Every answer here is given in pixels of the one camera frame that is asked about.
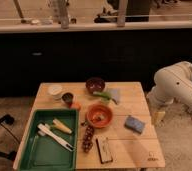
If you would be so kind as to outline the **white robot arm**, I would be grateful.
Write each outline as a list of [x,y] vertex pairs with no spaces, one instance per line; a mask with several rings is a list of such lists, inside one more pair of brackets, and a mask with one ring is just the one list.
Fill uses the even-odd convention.
[[175,99],[192,111],[192,63],[182,61],[159,69],[154,74],[155,85],[147,94],[152,124],[164,117],[164,108]]

